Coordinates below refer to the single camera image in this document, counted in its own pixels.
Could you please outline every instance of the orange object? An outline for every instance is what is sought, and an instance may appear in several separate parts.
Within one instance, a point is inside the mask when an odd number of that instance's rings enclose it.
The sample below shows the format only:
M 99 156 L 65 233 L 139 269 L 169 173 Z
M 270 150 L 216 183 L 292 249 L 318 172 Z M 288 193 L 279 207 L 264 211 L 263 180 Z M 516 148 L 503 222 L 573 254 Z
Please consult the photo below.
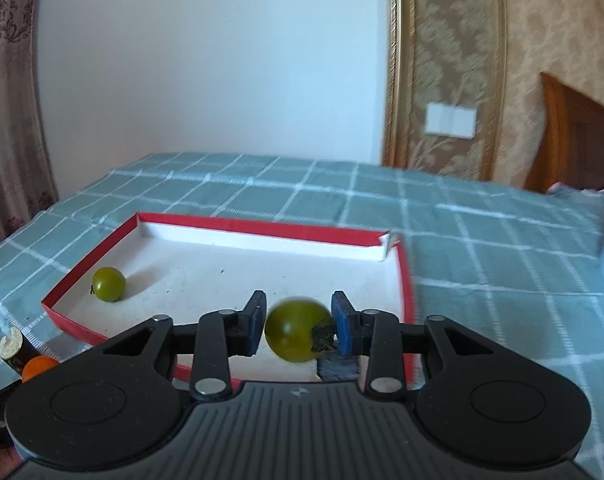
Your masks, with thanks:
M 25 383 L 27 380 L 32 379 L 42 372 L 50 370 L 50 368 L 53 368 L 58 364 L 59 362 L 46 355 L 33 357 L 26 363 L 26 366 L 24 366 L 24 371 L 22 371 L 22 382 Z

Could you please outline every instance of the curtain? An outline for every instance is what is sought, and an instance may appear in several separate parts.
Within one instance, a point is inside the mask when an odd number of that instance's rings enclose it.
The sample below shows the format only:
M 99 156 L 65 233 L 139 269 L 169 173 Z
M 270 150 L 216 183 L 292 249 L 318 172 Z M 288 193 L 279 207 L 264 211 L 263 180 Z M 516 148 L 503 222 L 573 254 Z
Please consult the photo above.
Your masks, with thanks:
M 0 0 L 0 241 L 57 200 L 33 72 L 34 0 Z

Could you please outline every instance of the light switch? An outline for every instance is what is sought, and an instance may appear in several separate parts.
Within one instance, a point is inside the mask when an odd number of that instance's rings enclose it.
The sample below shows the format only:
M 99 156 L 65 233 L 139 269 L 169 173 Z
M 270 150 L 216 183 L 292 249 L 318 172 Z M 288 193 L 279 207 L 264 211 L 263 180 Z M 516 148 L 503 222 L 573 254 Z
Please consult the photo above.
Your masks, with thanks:
M 444 103 L 429 103 L 426 110 L 425 133 L 461 139 L 476 136 L 477 110 Z

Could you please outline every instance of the plaid bedsheet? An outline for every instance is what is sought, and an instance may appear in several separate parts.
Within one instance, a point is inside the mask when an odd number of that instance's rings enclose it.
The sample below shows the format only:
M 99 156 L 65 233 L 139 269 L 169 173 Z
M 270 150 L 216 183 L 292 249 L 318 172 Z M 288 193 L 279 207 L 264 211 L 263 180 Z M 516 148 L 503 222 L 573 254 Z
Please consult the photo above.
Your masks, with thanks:
M 418 319 L 444 314 L 575 381 L 593 408 L 578 461 L 604 479 L 597 211 L 496 184 L 350 162 L 153 154 L 111 171 L 0 244 L 0 336 L 9 323 L 46 354 L 82 351 L 40 300 L 136 211 L 402 233 Z M 15 378 L 0 360 L 0 388 Z

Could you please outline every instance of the green cherry tomato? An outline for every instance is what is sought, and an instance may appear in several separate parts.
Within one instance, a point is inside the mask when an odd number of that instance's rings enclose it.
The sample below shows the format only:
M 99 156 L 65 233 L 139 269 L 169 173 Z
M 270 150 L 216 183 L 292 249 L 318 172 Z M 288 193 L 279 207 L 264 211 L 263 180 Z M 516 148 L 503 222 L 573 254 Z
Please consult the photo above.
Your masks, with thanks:
M 319 357 L 319 338 L 329 331 L 329 344 L 333 341 L 333 320 L 328 309 L 307 298 L 292 298 L 277 305 L 266 320 L 264 334 L 272 351 L 292 363 L 303 363 Z
M 90 293 L 101 301 L 117 301 L 124 294 L 126 279 L 119 270 L 113 267 L 102 267 L 93 274 L 93 285 Z

